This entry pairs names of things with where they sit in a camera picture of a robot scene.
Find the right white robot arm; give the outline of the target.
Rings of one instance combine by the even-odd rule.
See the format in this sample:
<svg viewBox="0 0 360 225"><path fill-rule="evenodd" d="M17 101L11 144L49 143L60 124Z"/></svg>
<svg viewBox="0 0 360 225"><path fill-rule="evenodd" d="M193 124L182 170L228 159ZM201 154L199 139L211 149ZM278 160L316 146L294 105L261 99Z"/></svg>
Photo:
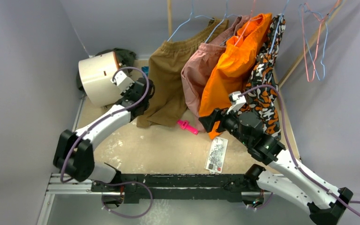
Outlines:
<svg viewBox="0 0 360 225"><path fill-rule="evenodd" d="M280 172L282 177L254 164L245 174L247 189L270 191L303 209L316 225L336 225L353 192L325 181L297 160L279 140L263 131L263 123L253 112L238 116L226 109L215 109L200 117L206 131L227 131L246 148L253 159Z"/></svg>

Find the blue patterned shorts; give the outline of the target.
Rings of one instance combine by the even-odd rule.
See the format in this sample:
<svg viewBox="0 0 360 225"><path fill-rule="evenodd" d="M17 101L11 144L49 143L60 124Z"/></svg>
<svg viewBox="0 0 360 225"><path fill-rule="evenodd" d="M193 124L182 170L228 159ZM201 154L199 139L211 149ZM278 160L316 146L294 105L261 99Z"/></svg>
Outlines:
<svg viewBox="0 0 360 225"><path fill-rule="evenodd" d="M142 71L146 74L146 76L148 76L148 74L149 74L149 66L143 66Z"/></svg>

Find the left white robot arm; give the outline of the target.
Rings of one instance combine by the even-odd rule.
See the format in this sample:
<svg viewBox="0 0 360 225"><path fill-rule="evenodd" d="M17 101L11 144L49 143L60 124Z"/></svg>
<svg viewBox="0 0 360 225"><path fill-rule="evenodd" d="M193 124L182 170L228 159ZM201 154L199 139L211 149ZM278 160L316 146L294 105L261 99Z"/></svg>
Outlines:
<svg viewBox="0 0 360 225"><path fill-rule="evenodd" d="M60 169L60 181L97 180L110 192L121 186L120 171L94 159L94 150L114 131L132 122L149 107L155 86L148 78L139 78L121 94L109 111L91 124L60 134L53 165Z"/></svg>

